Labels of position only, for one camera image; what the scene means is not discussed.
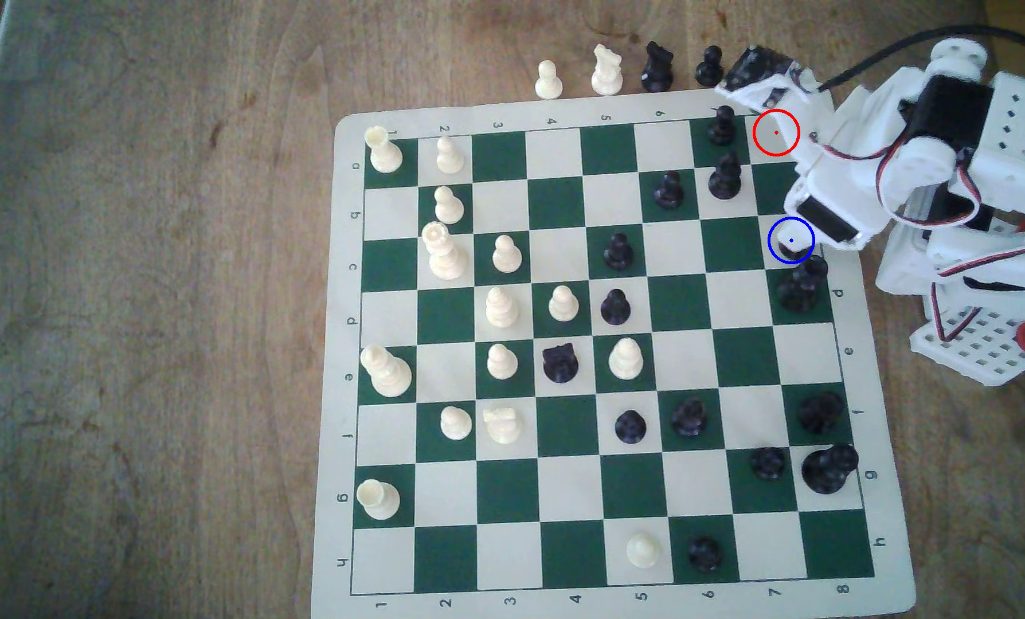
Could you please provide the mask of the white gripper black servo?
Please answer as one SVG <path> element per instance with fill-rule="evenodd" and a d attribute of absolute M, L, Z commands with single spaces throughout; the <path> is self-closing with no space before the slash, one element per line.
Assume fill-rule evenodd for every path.
<path fill-rule="evenodd" d="M 823 245 L 863 249 L 891 220 L 876 194 L 881 154 L 852 160 L 825 150 L 792 151 L 797 180 L 784 198 L 785 212 L 810 224 Z"/>

